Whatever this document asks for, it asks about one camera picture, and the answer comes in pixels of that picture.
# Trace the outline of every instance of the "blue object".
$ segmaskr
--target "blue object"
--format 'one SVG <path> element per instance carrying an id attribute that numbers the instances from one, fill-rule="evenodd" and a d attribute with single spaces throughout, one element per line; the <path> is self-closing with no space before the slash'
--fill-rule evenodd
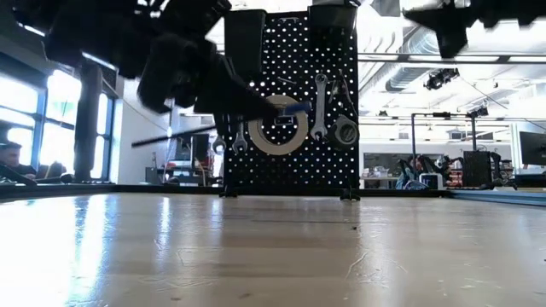
<path id="1" fill-rule="evenodd" d="M 308 102 L 304 103 L 296 103 L 293 105 L 288 106 L 286 109 L 284 109 L 284 113 L 286 115 L 292 115 L 298 112 L 309 112 L 311 110 L 311 105 Z"/>

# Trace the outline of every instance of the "hanging tool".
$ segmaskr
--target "hanging tool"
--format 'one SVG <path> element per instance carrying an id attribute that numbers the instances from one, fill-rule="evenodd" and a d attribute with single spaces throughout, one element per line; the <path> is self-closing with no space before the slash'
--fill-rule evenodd
<path id="1" fill-rule="evenodd" d="M 281 78 L 281 77 L 277 77 L 277 80 L 283 82 L 283 83 L 288 83 L 288 84 L 292 84 L 292 85 L 296 85 L 297 83 L 295 83 L 294 81 L 292 80 L 288 80 L 288 79 L 285 79 L 285 78 Z"/>
<path id="2" fill-rule="evenodd" d="M 223 154 L 227 147 L 224 140 L 224 136 L 226 136 L 228 132 L 227 115 L 220 113 L 214 113 L 213 115 L 218 136 L 216 136 L 216 140 L 212 143 L 212 150 L 215 154 Z"/>
<path id="3" fill-rule="evenodd" d="M 338 79 L 335 80 L 334 84 L 332 85 L 332 95 L 328 100 L 328 104 L 332 103 L 334 96 L 338 94 L 345 94 L 346 103 L 351 106 L 355 116 L 358 116 L 357 109 L 355 108 L 351 99 L 351 93 L 349 91 L 347 81 L 341 69 L 339 70 Z M 358 124 L 347 118 L 344 114 L 340 114 L 340 116 L 335 120 L 327 135 L 328 141 L 332 142 L 338 149 L 348 149 L 354 146 L 358 142 L 359 138 L 360 131 L 358 129 Z"/>
<path id="4" fill-rule="evenodd" d="M 237 137 L 235 138 L 235 141 L 233 142 L 233 151 L 235 154 L 239 154 L 239 148 L 242 149 L 243 152 L 247 151 L 247 141 L 245 140 L 245 122 L 243 121 L 243 118 L 239 118 L 239 131 L 237 131 Z"/>
<path id="5" fill-rule="evenodd" d="M 328 83 L 328 78 L 325 74 L 319 73 L 315 77 L 315 83 L 317 84 L 317 104 L 315 125 L 311 129 L 311 137 L 315 141 L 319 141 L 328 133 L 324 126 L 324 102 L 326 101 L 326 84 Z"/>

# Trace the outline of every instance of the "window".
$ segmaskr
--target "window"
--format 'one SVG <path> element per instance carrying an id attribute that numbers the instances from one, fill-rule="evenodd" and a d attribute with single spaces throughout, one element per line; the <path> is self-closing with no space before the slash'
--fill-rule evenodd
<path id="1" fill-rule="evenodd" d="M 40 150 L 40 164 L 51 165 L 59 162 L 74 172 L 74 130 L 46 123 Z"/>
<path id="2" fill-rule="evenodd" d="M 93 169 L 91 170 L 92 178 L 101 178 L 102 177 L 102 162 L 104 160 L 104 137 L 96 137 L 95 145 L 95 163 L 93 164 Z"/>
<path id="3" fill-rule="evenodd" d="M 0 119 L 10 123 L 25 125 L 28 127 L 34 127 L 35 124 L 32 117 L 3 107 L 0 107 Z"/>
<path id="4" fill-rule="evenodd" d="M 107 114 L 108 97 L 106 97 L 106 95 L 104 94 L 101 94 L 101 97 L 99 98 L 99 114 L 96 121 L 96 133 L 101 135 L 106 133 Z"/>
<path id="5" fill-rule="evenodd" d="M 54 71 L 48 78 L 48 102 L 45 116 L 70 125 L 76 124 L 79 94 L 82 84 L 76 78 Z"/>
<path id="6" fill-rule="evenodd" d="M 74 172 L 74 129 L 81 83 L 62 71 L 48 78 L 45 91 L 35 90 L 15 79 L 0 75 L 0 136 L 22 146 L 23 165 L 59 162 Z M 106 179 L 111 142 L 113 101 L 105 94 L 99 100 L 96 122 L 94 179 Z"/>
<path id="7" fill-rule="evenodd" d="M 0 106 L 26 113 L 35 113 L 38 107 L 38 92 L 10 78 L 0 77 Z"/>
<path id="8" fill-rule="evenodd" d="M 11 128 L 8 131 L 8 140 L 22 146 L 20 149 L 19 163 L 30 165 L 32 160 L 32 130 L 23 128 Z"/>

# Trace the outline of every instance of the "wrench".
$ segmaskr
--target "wrench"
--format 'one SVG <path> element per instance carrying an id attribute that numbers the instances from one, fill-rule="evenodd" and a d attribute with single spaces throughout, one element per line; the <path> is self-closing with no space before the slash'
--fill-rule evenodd
<path id="1" fill-rule="evenodd" d="M 237 131 L 237 137 L 233 142 L 233 151 L 235 154 L 239 154 L 239 148 L 242 148 L 243 152 L 247 151 L 247 141 L 245 141 L 245 122 L 242 121 L 242 117 L 239 117 L 241 122 L 239 123 L 239 131 Z"/>
<path id="2" fill-rule="evenodd" d="M 315 77 L 315 83 L 317 84 L 317 112 L 315 116 L 315 125 L 311 129 L 311 137 L 315 141 L 319 141 L 324 138 L 328 131 L 324 127 L 324 102 L 326 100 L 326 84 L 328 78 L 325 74 L 319 73 Z"/>
<path id="3" fill-rule="evenodd" d="M 226 136 L 228 133 L 228 119 L 227 115 L 225 114 L 214 113 L 213 116 L 218 136 L 216 136 L 216 140 L 214 140 L 214 142 L 212 143 L 212 150 L 215 154 L 222 154 L 227 148 L 227 145 L 224 141 L 224 136 Z"/>
<path id="4" fill-rule="evenodd" d="M 226 144 L 224 141 L 224 138 L 220 135 L 216 136 L 216 140 L 214 140 L 214 143 L 212 144 L 212 150 L 214 150 L 215 154 L 222 154 L 226 148 Z"/>

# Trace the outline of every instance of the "black pegboard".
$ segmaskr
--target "black pegboard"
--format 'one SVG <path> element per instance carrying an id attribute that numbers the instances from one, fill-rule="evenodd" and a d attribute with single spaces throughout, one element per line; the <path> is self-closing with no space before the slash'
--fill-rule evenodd
<path id="1" fill-rule="evenodd" d="M 343 113 L 358 121 L 357 38 L 341 30 L 311 33 L 307 12 L 268 14 L 263 36 L 263 74 L 250 86 L 261 96 L 286 95 L 297 101 L 310 101 L 309 130 L 315 123 L 317 87 L 315 76 L 321 72 L 333 81 L 338 69 L 346 77 L 354 108 L 343 96 L 328 104 L 332 84 L 328 83 L 324 124 L 331 127 Z M 284 78 L 294 82 L 283 82 Z M 295 134 L 297 125 L 274 125 L 264 121 L 263 130 L 270 142 L 281 144 Z M 235 154 L 235 136 L 228 136 L 224 154 L 224 184 L 231 187 L 318 186 L 347 188 L 358 183 L 358 145 L 337 151 L 327 143 L 317 142 L 309 133 L 296 151 L 284 155 L 268 155 L 257 149 L 245 125 L 246 152 Z"/>

